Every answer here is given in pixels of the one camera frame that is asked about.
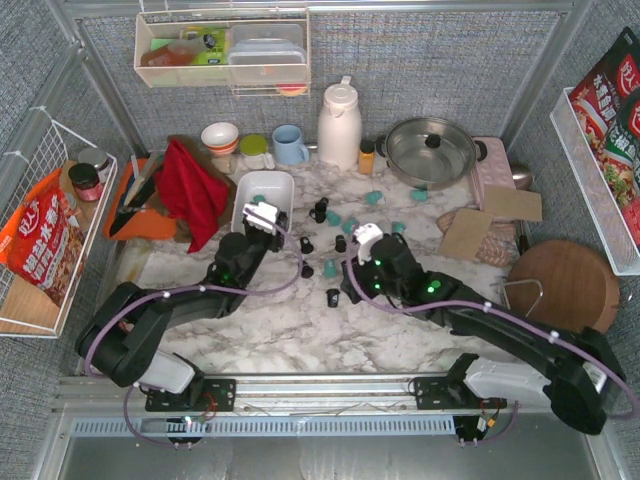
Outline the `black coffee capsule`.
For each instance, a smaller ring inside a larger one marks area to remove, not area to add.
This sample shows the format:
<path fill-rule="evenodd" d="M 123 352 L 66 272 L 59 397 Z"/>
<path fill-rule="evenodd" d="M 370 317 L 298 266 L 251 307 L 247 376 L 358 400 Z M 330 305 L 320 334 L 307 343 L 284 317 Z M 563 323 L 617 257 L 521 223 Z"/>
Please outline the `black coffee capsule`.
<path fill-rule="evenodd" d="M 301 270 L 301 277 L 304 279 L 309 279 L 313 275 L 314 275 L 314 269 L 309 264 L 304 262 Z"/>
<path fill-rule="evenodd" d="M 346 238 L 343 235 L 337 235 L 335 237 L 335 250 L 338 253 L 344 253 L 347 249 Z"/>
<path fill-rule="evenodd" d="M 337 308 L 339 305 L 340 290 L 331 288 L 326 291 L 327 306 L 329 308 Z"/>
<path fill-rule="evenodd" d="M 326 220 L 326 212 L 329 204 L 329 199 L 327 197 L 322 197 L 318 202 L 315 203 L 314 207 L 309 211 L 309 216 L 316 223 L 323 223 Z"/>
<path fill-rule="evenodd" d="M 308 237 L 303 236 L 300 238 L 300 250 L 304 255 L 308 255 L 314 251 L 314 246 Z"/>

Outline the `white plastic storage basket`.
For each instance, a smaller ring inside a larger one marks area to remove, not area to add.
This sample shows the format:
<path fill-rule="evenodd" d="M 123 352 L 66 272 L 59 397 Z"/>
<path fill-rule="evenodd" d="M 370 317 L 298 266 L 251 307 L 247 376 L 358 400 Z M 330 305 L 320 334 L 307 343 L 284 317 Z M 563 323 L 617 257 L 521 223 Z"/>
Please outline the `white plastic storage basket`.
<path fill-rule="evenodd" d="M 253 202 L 256 196 L 262 196 L 268 204 L 287 214 L 287 231 L 290 232 L 294 193 L 294 178 L 286 172 L 256 170 L 246 173 L 237 185 L 230 231 L 245 232 L 242 208 L 245 204 Z"/>

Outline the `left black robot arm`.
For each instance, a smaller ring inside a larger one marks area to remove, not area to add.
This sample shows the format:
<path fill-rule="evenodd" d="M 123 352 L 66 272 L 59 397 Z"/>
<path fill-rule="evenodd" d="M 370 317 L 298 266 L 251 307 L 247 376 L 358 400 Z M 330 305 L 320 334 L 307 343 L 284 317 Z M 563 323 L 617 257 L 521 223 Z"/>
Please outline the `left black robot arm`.
<path fill-rule="evenodd" d="M 181 394 L 196 377 L 196 367 L 177 354 L 159 350 L 164 332 L 203 318 L 231 315 L 267 252 L 283 247 L 286 213 L 275 216 L 278 228 L 267 232 L 246 214 L 243 233 L 228 233 L 198 284 L 170 290 L 145 290 L 119 284 L 76 339 L 75 349 L 90 365 L 120 387 L 136 383 Z"/>

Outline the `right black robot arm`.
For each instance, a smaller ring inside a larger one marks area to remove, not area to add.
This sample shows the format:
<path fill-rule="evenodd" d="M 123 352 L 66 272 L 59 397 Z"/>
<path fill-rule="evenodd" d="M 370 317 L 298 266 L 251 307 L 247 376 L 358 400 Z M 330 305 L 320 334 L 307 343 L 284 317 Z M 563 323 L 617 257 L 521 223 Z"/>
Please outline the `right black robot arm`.
<path fill-rule="evenodd" d="M 366 301 L 475 336 L 516 357 L 516 363 L 463 354 L 449 369 L 456 389 L 478 398 L 504 398 L 547 406 L 567 426 L 598 435 L 620 393 L 632 391 L 605 336 L 575 333 L 513 315 L 463 282 L 425 271 L 404 238 L 374 224 L 346 241 L 341 289 L 353 303 Z"/>

